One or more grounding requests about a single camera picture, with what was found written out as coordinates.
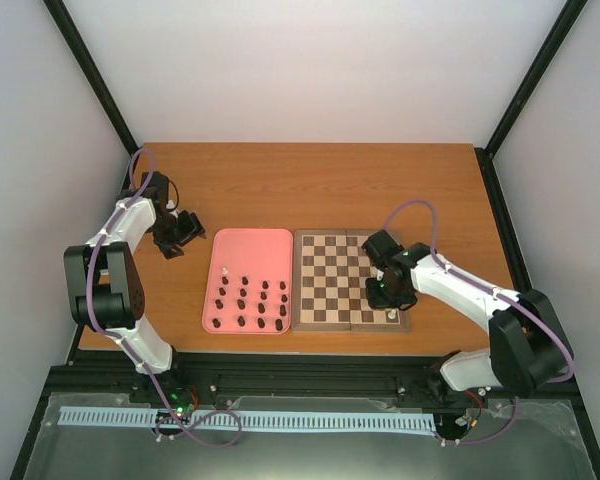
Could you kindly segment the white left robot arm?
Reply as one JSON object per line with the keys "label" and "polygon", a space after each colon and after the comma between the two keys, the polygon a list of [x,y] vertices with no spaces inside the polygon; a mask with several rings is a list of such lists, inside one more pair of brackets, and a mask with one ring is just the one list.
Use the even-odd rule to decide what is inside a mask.
{"label": "white left robot arm", "polygon": [[145,172],[140,187],[121,192],[105,226],[63,255],[75,323],[111,339],[137,372],[154,374],[154,392],[170,403],[186,395],[188,378],[173,368],[175,349],[146,317],[133,254],[147,233],[167,260],[182,256],[186,244],[205,235],[198,216],[169,199],[174,187],[166,175]]}

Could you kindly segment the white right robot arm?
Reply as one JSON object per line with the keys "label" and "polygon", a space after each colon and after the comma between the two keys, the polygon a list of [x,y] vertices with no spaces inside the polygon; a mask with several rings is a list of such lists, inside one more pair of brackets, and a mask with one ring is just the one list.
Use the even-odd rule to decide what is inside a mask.
{"label": "white right robot arm", "polygon": [[503,388],[528,398],[547,383],[573,376],[573,352],[542,292],[502,289],[426,244],[403,247],[385,230],[371,235],[362,249],[377,270],[365,282],[372,309],[395,314],[428,295],[470,319],[489,338],[487,348],[454,351],[433,367],[424,381],[433,401],[445,403],[455,392],[480,388]]}

